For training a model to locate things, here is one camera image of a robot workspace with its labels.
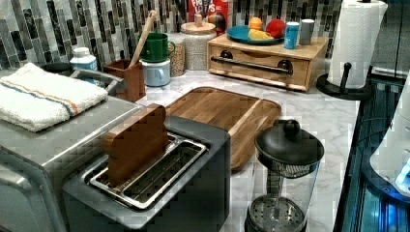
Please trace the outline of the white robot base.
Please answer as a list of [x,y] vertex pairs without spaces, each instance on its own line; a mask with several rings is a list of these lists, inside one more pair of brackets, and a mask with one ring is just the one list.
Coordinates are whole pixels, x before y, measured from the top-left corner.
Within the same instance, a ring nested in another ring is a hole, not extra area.
[[386,197],[409,204],[409,77],[380,145],[363,162],[362,173]]

